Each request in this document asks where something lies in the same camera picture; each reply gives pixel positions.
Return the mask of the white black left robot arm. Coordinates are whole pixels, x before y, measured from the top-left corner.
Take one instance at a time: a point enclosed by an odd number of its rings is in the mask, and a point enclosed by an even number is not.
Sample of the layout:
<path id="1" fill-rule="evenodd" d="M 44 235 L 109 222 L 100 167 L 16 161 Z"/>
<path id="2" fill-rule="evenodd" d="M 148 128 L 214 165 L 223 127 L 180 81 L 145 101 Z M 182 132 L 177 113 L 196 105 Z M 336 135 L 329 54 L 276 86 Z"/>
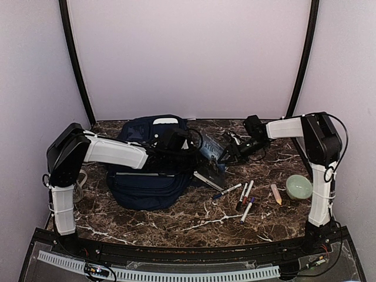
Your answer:
<path id="1" fill-rule="evenodd" d="M 73 190 L 84 163 L 97 162 L 143 172 L 185 172 L 193 167 L 198 148 L 188 130 L 173 127 L 151 142 L 112 139 L 70 124 L 47 149 L 48 172 L 42 178 L 51 191 L 60 247 L 70 256 L 83 251 L 76 233 Z"/>

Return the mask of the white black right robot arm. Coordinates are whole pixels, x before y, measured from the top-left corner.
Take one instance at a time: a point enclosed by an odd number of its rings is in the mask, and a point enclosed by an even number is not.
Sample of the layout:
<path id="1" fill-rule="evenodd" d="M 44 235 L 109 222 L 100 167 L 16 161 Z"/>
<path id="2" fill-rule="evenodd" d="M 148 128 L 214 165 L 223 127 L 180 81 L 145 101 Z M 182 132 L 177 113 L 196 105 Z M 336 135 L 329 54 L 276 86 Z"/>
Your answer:
<path id="1" fill-rule="evenodd" d="M 263 123 L 258 116 L 243 122 L 249 139 L 241 140 L 227 133 L 228 145 L 218 158 L 219 164 L 238 165 L 249 160 L 259 150 L 266 150 L 271 142 L 282 138 L 301 138 L 305 155 L 313 172 L 313 195 L 308 215 L 308 227 L 326 226 L 333 219 L 335 175 L 347 150 L 348 141 L 341 140 L 333 120 L 327 112 L 282 118 Z"/>

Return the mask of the navy blue student backpack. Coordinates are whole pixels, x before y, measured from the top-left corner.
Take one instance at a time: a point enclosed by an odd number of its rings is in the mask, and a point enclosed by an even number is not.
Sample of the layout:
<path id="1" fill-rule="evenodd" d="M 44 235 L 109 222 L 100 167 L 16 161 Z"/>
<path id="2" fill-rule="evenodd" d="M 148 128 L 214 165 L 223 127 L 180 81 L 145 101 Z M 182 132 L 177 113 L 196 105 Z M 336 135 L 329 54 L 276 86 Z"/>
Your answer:
<path id="1" fill-rule="evenodd" d="M 169 128 L 188 132 L 178 151 L 166 149 L 162 134 Z M 141 169 L 107 165 L 106 184 L 116 202 L 132 210 L 160 210 L 173 205 L 189 186 L 199 164 L 187 119 L 175 115 L 139 117 L 126 122 L 117 139 L 146 145 L 148 158 Z"/>

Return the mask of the Wuthering Heights dark book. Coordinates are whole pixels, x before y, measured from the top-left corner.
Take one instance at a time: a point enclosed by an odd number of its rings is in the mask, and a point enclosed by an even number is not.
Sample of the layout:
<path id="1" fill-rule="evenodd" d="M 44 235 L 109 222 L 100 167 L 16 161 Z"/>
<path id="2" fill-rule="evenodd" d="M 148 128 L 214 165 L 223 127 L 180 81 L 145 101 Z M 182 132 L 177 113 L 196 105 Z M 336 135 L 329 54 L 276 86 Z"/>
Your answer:
<path id="1" fill-rule="evenodd" d="M 202 147 L 200 149 L 201 163 L 194 176 L 209 185 L 210 187 L 222 192 L 226 180 L 226 165 L 219 164 L 218 159 L 224 151 L 224 146 L 215 139 L 208 131 L 202 130 Z"/>

